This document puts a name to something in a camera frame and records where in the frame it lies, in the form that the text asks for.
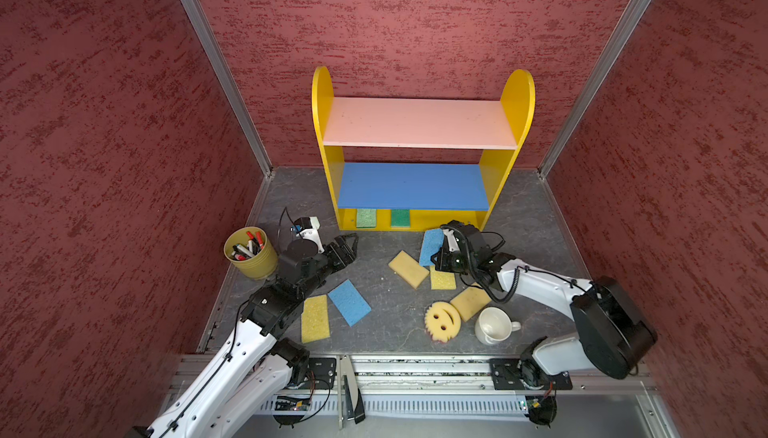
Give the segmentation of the green cellulose sponge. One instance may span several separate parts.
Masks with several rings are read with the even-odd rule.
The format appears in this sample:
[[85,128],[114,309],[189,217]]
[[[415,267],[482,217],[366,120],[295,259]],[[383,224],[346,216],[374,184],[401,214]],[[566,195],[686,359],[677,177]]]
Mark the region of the green cellulose sponge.
[[356,210],[355,226],[359,229],[373,229],[377,226],[377,210],[359,208]]

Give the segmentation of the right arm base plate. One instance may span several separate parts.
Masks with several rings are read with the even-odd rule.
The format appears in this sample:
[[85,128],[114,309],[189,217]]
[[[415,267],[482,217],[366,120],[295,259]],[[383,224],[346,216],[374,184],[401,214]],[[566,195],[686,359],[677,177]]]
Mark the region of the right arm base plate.
[[573,389],[567,372],[547,375],[543,371],[533,371],[530,360],[525,360],[521,365],[519,359],[492,358],[489,366],[496,391],[547,392]]

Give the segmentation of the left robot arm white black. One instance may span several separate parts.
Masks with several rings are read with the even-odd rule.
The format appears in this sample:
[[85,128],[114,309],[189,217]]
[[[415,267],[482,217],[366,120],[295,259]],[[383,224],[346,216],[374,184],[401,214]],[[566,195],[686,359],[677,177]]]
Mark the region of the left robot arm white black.
[[231,437],[268,398],[304,380],[309,352],[286,338],[305,300],[357,257],[359,237],[349,233],[320,246],[301,237],[278,257],[273,278],[239,308],[227,342],[149,426],[130,437]]

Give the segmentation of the tan sponge green scrub back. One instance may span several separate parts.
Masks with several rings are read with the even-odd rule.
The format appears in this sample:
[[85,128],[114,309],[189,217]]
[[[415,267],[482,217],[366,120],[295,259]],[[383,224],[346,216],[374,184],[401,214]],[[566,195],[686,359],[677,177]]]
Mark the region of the tan sponge green scrub back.
[[408,209],[393,209],[390,215],[392,228],[409,228],[411,226],[410,211]]

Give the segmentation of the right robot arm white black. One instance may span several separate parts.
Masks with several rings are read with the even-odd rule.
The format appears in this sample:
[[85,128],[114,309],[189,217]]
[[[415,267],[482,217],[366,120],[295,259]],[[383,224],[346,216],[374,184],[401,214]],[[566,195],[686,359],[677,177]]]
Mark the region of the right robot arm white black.
[[558,375],[588,369],[624,379],[657,342],[656,330],[615,279],[578,279],[536,268],[500,245],[488,245],[471,224],[453,220],[440,230],[442,245],[430,257],[438,271],[469,277],[468,288],[493,303],[522,296],[574,323],[573,333],[539,338],[520,354],[517,376],[524,387],[543,389]]

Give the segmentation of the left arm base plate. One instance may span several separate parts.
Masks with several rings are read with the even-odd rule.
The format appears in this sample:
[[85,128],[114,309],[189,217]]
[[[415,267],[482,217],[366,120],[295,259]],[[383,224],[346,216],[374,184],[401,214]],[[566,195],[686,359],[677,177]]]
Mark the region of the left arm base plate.
[[287,388],[291,390],[328,390],[335,387],[337,359],[310,356],[292,372]]

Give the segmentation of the blue sponge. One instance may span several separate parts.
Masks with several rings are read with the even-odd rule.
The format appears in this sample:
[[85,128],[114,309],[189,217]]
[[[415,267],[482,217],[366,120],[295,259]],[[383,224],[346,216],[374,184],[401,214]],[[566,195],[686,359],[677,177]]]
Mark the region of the blue sponge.
[[349,280],[331,290],[328,296],[350,327],[356,325],[371,312],[368,302]]
[[419,254],[419,264],[422,267],[434,265],[433,257],[441,251],[444,238],[444,231],[440,228],[424,232]]

